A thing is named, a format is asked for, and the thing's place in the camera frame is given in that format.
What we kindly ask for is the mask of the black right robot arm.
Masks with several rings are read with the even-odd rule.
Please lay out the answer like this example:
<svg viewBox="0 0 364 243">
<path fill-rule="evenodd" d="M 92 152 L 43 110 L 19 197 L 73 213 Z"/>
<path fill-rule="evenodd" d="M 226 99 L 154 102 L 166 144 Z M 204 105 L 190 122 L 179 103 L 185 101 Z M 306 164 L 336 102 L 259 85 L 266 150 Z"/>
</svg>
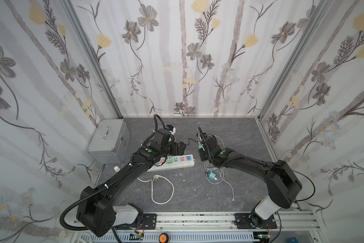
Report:
<svg viewBox="0 0 364 243">
<path fill-rule="evenodd" d="M 305 174 L 293 170 L 282 160 L 265 162 L 238 153 L 230 148 L 221 148 L 217 137 L 198 128 L 199 155 L 203 162 L 212 164 L 206 169 L 210 183 L 224 181 L 224 169 L 235 169 L 252 175 L 266 183 L 268 195 L 258 202 L 248 216 L 252 228 L 262 228 L 281 209 L 289 209 L 295 202 L 306 201 L 316 193 L 316 186 Z M 305 199 L 297 199 L 303 186 L 296 174 L 305 177 L 312 185 L 313 192 Z"/>
</svg>

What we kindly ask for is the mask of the green charger with black cable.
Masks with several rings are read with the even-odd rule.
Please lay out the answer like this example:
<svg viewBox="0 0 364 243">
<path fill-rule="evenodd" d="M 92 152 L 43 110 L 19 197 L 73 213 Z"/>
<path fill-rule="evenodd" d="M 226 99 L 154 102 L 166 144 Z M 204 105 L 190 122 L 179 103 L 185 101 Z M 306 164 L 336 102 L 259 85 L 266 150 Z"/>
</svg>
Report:
<svg viewBox="0 0 364 243">
<path fill-rule="evenodd" d="M 173 163 L 173 157 L 169 156 L 167 157 L 166 161 L 165 161 L 167 164 L 171 164 Z"/>
</svg>

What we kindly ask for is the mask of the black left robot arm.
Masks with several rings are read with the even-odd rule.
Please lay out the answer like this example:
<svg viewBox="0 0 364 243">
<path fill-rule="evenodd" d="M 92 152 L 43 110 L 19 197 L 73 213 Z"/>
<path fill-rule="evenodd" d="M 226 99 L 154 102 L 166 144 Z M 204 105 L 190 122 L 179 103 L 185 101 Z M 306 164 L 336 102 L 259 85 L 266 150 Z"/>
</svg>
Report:
<svg viewBox="0 0 364 243">
<path fill-rule="evenodd" d="M 129 163 L 113 177 L 95 188 L 85 188 L 80 199 L 68 206 L 61 214 L 61 226 L 71 231 L 89 230 L 98 237 L 105 235 L 115 223 L 117 212 L 114 201 L 140 175 L 147 172 L 162 158 L 182 156 L 186 147 L 177 143 L 174 126 L 166 125 L 154 115 L 155 129 L 130 156 Z"/>
</svg>

